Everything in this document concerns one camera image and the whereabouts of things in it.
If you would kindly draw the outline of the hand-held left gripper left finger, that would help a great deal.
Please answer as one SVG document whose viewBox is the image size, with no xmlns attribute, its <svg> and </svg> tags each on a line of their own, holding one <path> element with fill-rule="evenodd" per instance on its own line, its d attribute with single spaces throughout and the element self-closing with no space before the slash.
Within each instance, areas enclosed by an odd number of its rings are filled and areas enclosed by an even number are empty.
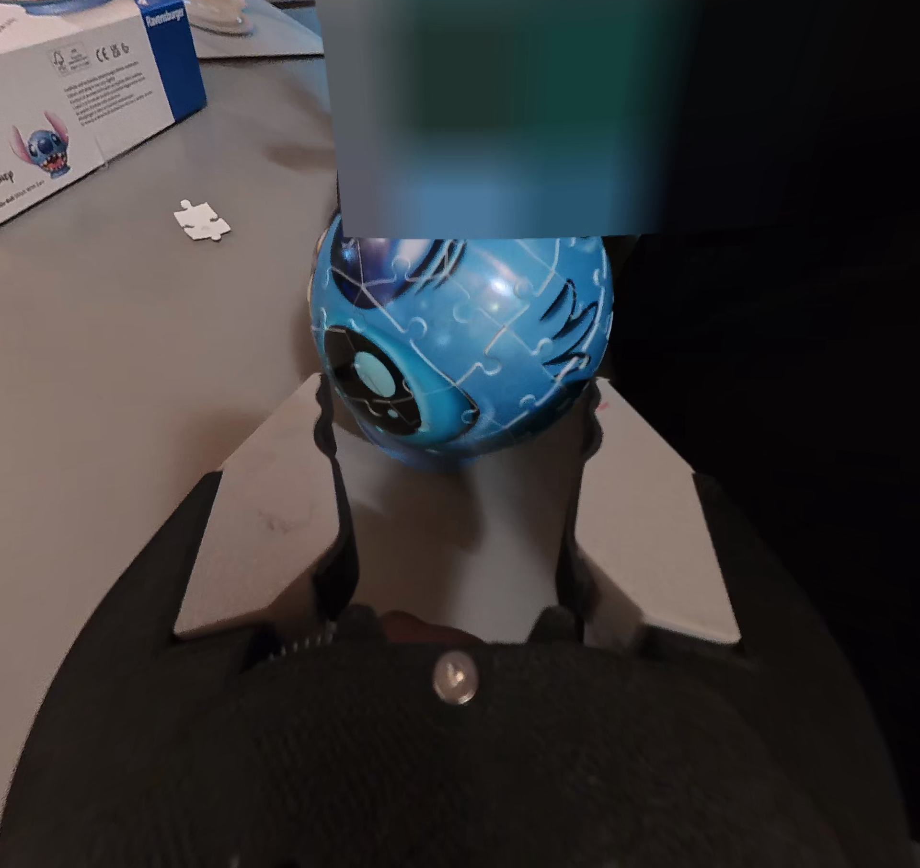
<svg viewBox="0 0 920 868">
<path fill-rule="evenodd" d="M 326 376 L 305 381 L 224 461 L 178 611 L 178 637 L 331 626 L 359 561 Z"/>
</svg>

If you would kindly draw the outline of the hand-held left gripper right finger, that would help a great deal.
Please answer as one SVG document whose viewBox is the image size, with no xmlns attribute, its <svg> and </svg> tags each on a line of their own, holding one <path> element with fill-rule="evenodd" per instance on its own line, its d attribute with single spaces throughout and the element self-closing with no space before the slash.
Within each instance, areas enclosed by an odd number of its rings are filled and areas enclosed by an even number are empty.
<svg viewBox="0 0 920 868">
<path fill-rule="evenodd" d="M 691 467 L 607 379 L 586 396 L 557 595 L 587 645 L 739 645 Z"/>
</svg>

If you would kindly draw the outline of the blue puzzle ball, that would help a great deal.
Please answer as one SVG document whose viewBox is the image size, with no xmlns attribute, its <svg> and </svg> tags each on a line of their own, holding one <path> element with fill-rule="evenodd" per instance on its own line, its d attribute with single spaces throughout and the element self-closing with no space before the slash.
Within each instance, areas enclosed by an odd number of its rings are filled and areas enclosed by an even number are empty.
<svg viewBox="0 0 920 868">
<path fill-rule="evenodd" d="M 308 302 L 322 368 L 369 440 L 505 449 L 597 375 L 613 286 L 601 237 L 352 238 L 336 207 Z"/>
</svg>

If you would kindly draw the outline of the white puzzle piece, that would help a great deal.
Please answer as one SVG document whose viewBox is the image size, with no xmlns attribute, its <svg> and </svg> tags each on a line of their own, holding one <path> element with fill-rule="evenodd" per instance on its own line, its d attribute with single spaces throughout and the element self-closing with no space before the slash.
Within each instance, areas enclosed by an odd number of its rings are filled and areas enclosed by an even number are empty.
<svg viewBox="0 0 920 868">
<path fill-rule="evenodd" d="M 179 210 L 174 212 L 174 218 L 178 227 L 192 241 L 219 242 L 232 230 L 208 203 L 192 205 L 189 200 L 183 199 Z"/>
</svg>

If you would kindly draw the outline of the printed cardboard puzzle box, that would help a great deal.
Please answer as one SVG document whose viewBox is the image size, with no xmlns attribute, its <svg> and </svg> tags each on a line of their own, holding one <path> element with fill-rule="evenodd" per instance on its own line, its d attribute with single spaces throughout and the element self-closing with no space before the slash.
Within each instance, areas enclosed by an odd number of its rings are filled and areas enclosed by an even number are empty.
<svg viewBox="0 0 920 868">
<path fill-rule="evenodd" d="M 183 0 L 1 0 L 1 222 L 206 103 Z"/>
</svg>

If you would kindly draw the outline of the person's black shirt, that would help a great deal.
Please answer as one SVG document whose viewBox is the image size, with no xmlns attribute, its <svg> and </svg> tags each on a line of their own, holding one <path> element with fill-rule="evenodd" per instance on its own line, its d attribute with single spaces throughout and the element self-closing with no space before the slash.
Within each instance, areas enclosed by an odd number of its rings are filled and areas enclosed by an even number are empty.
<svg viewBox="0 0 920 868">
<path fill-rule="evenodd" d="M 615 382 L 845 644 L 918 653 L 919 0 L 705 0 Z"/>
</svg>

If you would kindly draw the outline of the grey metal stand base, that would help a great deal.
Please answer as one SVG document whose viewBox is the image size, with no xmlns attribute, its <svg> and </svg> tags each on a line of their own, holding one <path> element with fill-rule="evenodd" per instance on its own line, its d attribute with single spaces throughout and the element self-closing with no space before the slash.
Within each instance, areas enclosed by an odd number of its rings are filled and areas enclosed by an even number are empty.
<svg viewBox="0 0 920 868">
<path fill-rule="evenodd" d="M 322 58 L 323 40 L 268 0 L 186 0 L 200 61 Z"/>
</svg>

